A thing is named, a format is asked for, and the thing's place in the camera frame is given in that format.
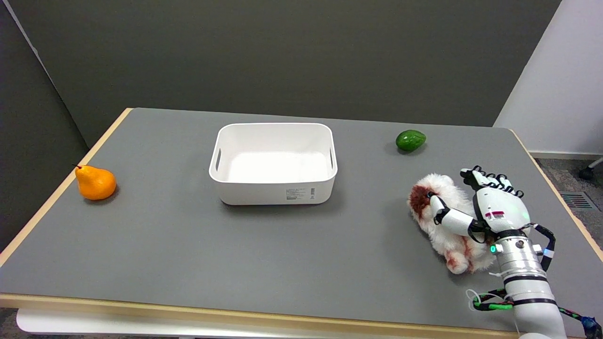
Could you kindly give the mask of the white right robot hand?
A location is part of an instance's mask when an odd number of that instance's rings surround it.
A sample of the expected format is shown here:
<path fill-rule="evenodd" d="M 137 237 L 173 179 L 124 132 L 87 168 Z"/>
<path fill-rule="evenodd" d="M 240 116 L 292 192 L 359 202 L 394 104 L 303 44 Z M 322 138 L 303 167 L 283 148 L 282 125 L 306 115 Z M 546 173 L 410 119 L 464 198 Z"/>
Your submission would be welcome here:
<path fill-rule="evenodd" d="M 436 225 L 482 244 L 528 238 L 530 215 L 522 202 L 523 191 L 515 189 L 506 175 L 487 174 L 478 165 L 463 168 L 460 175 L 474 190 L 474 216 L 450 207 L 441 194 L 430 191 L 427 196 Z"/>

